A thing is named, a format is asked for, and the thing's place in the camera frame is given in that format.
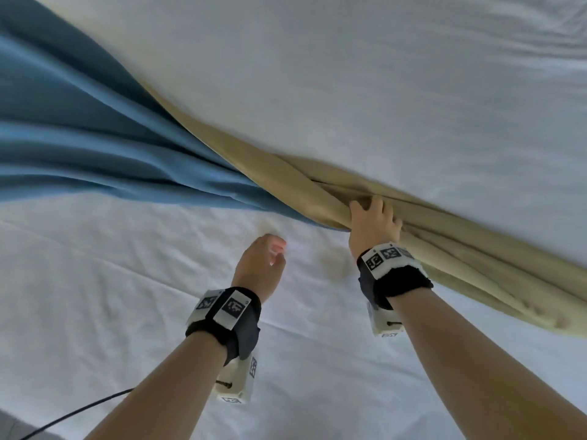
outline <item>black and white tag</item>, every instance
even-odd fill
[[[194,311],[191,313],[190,317],[187,319],[187,324],[190,325],[195,323],[196,321],[201,321],[206,318],[210,308],[216,303],[216,300],[220,295],[222,295],[224,289],[222,290],[209,290],[207,291],[204,296],[200,299],[200,302],[197,306],[195,306]]]
[[[375,279],[380,279],[392,269],[406,266],[415,267],[424,276],[428,277],[422,265],[414,259],[409,251],[392,242],[376,245],[365,253],[361,259],[365,262],[365,265],[369,268],[369,271]]]
[[[238,290],[234,290],[212,319],[219,325],[232,330],[250,302],[251,299],[249,297],[243,295]]]

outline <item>tan fabric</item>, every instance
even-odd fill
[[[262,151],[188,116],[143,85],[187,130],[308,218],[348,229],[348,202],[380,194],[405,222],[402,244],[432,280],[532,324],[587,336],[587,270],[323,162]]]

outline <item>blue fabric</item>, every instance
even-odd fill
[[[75,192],[310,222],[187,132],[89,37],[0,0],[0,200]]]

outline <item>black wrist strap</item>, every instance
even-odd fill
[[[203,330],[226,346],[224,365],[237,357],[244,360],[259,339],[260,310],[259,297],[247,288],[208,291],[188,320],[186,337]]]
[[[390,266],[386,268],[385,262],[388,260]],[[422,268],[417,266],[419,263],[406,249],[391,243],[366,250],[357,259],[361,291],[374,309],[381,307],[393,310],[387,298],[402,295],[415,288],[433,287],[432,281],[423,273]],[[381,271],[374,274],[375,269],[389,270],[382,275]]]

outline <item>wrist strap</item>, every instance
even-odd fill
[[[388,297],[415,288],[432,288],[422,265],[405,248],[392,242],[364,251],[357,259],[363,295],[377,309],[392,310]]]
[[[247,288],[209,290],[187,320],[186,337],[203,330],[227,348],[227,365],[247,358],[259,339],[260,299]]]

